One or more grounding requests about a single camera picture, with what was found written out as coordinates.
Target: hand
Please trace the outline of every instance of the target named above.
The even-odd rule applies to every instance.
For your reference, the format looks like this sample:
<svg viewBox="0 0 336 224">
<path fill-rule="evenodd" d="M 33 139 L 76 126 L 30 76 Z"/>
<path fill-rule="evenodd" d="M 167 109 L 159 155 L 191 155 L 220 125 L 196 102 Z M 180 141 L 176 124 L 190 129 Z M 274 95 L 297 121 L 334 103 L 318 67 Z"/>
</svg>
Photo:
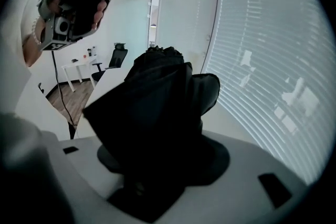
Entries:
<svg viewBox="0 0 336 224">
<path fill-rule="evenodd" d="M 49 9 L 56 13 L 59 14 L 61 9 L 59 7 L 59 0 L 53 0 L 50 4 L 49 4 Z M 92 19 L 92 29 L 97 29 L 97 25 L 100 22 L 100 20 L 103 17 L 103 12 L 107 7 L 107 3 L 105 0 L 101 0 L 101 2 L 97 5 L 97 12 L 95 13 L 95 15 L 93 16 Z"/>
</svg>

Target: frosted glass panel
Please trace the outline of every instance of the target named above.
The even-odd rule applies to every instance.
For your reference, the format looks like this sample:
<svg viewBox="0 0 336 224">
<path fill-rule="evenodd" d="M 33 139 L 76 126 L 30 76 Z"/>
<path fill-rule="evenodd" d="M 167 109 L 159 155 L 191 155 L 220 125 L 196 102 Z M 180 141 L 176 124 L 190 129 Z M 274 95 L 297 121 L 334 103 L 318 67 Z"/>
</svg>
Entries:
<svg viewBox="0 0 336 224">
<path fill-rule="evenodd" d="M 213 30 L 217 0 L 161 0 L 156 44 L 175 47 L 200 73 Z"/>
<path fill-rule="evenodd" d="M 319 0 L 219 0 L 206 71 L 219 103 L 307 183 L 334 142 L 335 41 Z"/>
</svg>

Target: power cord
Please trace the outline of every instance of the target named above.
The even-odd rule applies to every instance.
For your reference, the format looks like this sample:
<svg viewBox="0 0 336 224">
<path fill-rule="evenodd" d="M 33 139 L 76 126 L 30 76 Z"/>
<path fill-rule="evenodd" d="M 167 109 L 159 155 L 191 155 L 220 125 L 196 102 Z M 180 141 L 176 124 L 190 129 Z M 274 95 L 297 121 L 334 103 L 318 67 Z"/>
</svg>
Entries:
<svg viewBox="0 0 336 224">
<path fill-rule="evenodd" d="M 53 57 L 52 57 L 52 58 L 53 58 L 52 60 L 53 60 L 53 62 L 54 62 L 54 67 L 55 67 L 55 76 L 56 76 L 56 81 L 57 81 L 57 87 L 58 87 L 59 96 L 61 97 L 61 101 L 62 101 L 62 104 L 63 104 L 65 110 L 68 112 L 68 115 L 69 115 L 69 117 L 70 117 L 70 121 L 71 121 L 71 123 L 72 123 L 72 126 L 75 127 L 75 126 L 77 126 L 77 125 L 73 123 L 74 121 L 73 121 L 73 119 L 72 119 L 72 117 L 71 117 L 71 115 L 70 115 L 70 112 L 68 111 L 67 107 L 66 107 L 65 104 L 64 104 L 62 89 L 61 89 L 61 87 L 60 87 L 60 85 L 59 85 L 59 82 L 58 82 L 58 72 L 57 72 L 57 67 L 56 67 L 56 61 L 55 61 L 54 51 L 51 51 L 51 55 L 53 56 Z"/>
</svg>

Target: handheld scanner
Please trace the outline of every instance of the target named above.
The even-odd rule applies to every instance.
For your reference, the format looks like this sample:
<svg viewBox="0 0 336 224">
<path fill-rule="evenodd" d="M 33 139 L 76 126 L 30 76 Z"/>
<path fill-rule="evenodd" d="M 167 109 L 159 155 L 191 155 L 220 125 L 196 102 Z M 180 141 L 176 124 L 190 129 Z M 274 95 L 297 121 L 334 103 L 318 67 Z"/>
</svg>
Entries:
<svg viewBox="0 0 336 224">
<path fill-rule="evenodd" d="M 92 29 L 92 24 L 102 0 L 60 0 L 58 14 L 48 8 L 52 1 L 41 0 L 38 4 L 38 12 L 46 22 L 41 34 L 40 51 L 63 49 L 98 30 L 101 21 L 97 29 Z M 105 1 L 108 6 L 111 0 Z"/>
</svg>

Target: black office chair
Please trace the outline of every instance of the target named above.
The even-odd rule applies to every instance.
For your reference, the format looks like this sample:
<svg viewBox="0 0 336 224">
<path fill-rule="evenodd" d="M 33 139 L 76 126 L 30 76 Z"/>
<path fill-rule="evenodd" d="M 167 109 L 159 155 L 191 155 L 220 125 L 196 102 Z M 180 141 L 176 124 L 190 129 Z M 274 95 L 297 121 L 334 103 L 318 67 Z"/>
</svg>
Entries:
<svg viewBox="0 0 336 224">
<path fill-rule="evenodd" d="M 125 57 L 127 55 L 127 52 L 128 52 L 128 50 L 126 50 L 124 46 L 125 46 L 125 43 L 117 43 L 115 45 L 115 49 L 113 51 L 112 58 L 111 58 L 111 61 L 109 63 L 109 67 L 105 68 L 105 70 L 112 69 L 112 68 L 120 68 L 121 67 L 121 64 L 124 61 L 124 59 L 125 59 Z M 102 63 L 100 63 L 100 62 L 92 64 L 93 66 L 97 66 L 98 70 L 99 70 L 99 72 L 96 72 L 96 73 L 92 74 L 92 78 L 95 81 L 97 81 L 97 82 L 100 80 L 100 78 L 105 73 L 105 70 L 101 71 L 101 69 L 100 69 L 100 65 L 101 64 Z"/>
</svg>

